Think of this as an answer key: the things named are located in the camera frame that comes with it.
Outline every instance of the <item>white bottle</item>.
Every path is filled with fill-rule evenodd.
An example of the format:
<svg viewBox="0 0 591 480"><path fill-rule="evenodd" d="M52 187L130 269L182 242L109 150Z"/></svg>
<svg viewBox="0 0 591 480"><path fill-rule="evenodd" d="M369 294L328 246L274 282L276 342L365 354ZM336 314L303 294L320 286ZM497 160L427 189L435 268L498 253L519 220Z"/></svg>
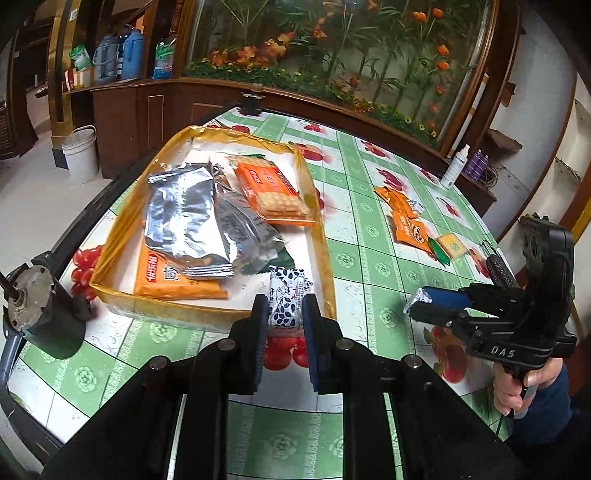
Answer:
<svg viewBox="0 0 591 480"><path fill-rule="evenodd" d="M452 162L450 163L445 175L441 178L440 184L446 190L451 188L451 186L456 182L457 178L462 173L464 169L464 165L468 162L468 151L470 150L470 145L467 145L462 148L461 151L456 152L453 156Z"/></svg>

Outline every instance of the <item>sleeve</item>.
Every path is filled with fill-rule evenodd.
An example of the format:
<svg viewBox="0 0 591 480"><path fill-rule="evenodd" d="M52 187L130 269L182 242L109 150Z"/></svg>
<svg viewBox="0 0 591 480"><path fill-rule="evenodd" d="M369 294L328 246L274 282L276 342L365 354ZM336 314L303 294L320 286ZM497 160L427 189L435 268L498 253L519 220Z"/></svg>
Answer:
<svg viewBox="0 0 591 480"><path fill-rule="evenodd" d="M509 443L523 447L552 443L568 425L572 415L569 376L566 366L563 366L552 385L537 391L527 415L513 420Z"/></svg>

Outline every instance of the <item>green checkered tablecloth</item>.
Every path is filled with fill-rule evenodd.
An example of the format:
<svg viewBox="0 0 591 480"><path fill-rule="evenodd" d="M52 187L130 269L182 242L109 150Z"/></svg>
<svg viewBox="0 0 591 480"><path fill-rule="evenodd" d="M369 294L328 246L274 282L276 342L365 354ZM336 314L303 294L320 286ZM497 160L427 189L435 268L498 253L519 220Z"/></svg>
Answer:
<svg viewBox="0 0 591 480"><path fill-rule="evenodd" d="M302 149L320 197L343 334L378 355L420 355L495 430L500 415L492 405L489 365L466 357L465 371L447 369L436 355L432 327L411 322L402 313L419 286L490 283L479 262L486 258L480 243L487 239L498 246L460 192L442 189L429 172L391 152L322 125L272 113L247 117L237 110L217 120ZM424 206L422 217L431 236L454 232L470 254L444 267L426 252L394 242L389 207L373 193L374 187L383 185ZM130 190L112 205L81 248L105 242ZM73 268L70 265L62 278L66 288L72 286ZM98 317L89 322L77 354L60 361L28 343L9 381L15 399L64 442L152 356L166 355L172 361L190 357L225 336L118 316L100 300L93 303ZM386 405L400 465L387 398ZM255 395L230 398L229 478L341 477L342 410L341 395L313 392L307 369L292 362L279 372L265 370Z"/></svg>

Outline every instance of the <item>white bucket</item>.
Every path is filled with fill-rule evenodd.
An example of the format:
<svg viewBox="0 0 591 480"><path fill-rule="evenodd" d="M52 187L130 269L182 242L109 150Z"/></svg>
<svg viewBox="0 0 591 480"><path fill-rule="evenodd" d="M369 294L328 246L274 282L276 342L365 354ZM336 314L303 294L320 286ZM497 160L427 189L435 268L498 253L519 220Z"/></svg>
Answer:
<svg viewBox="0 0 591 480"><path fill-rule="evenodd" d="M70 178L74 183L86 183L96 177L99 166L96 161L96 128L93 125L76 128L62 142Z"/></svg>

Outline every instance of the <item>orange biscuit package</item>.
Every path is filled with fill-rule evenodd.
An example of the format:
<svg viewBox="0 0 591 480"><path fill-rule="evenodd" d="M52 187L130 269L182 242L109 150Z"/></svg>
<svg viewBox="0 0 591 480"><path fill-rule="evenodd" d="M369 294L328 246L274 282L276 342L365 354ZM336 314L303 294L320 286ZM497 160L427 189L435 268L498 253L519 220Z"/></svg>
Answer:
<svg viewBox="0 0 591 480"><path fill-rule="evenodd" d="M425 226L413 212L406 196L389 187L379 187L375 189L375 193L392 209L396 240L431 253Z"/></svg>
<svg viewBox="0 0 591 480"><path fill-rule="evenodd" d="M161 300L226 299L217 280L189 280L152 252L141 239L134 295Z"/></svg>
<svg viewBox="0 0 591 480"><path fill-rule="evenodd" d="M273 162L230 155L234 172L253 210L271 224L312 226L310 208Z"/></svg>
<svg viewBox="0 0 591 480"><path fill-rule="evenodd" d="M392 210L398 210L408 218L418 218L419 216L413 211L406 195L403 193L397 192L390 187L378 187L375 189L375 193L385 201Z"/></svg>
<svg viewBox="0 0 591 480"><path fill-rule="evenodd" d="M427 253L431 253L431 247L427 242L428 234L421 220L408 218L408 216L398 210L392 210L392 218L396 226L394 235L398 242L404 242L415 248L425 250Z"/></svg>

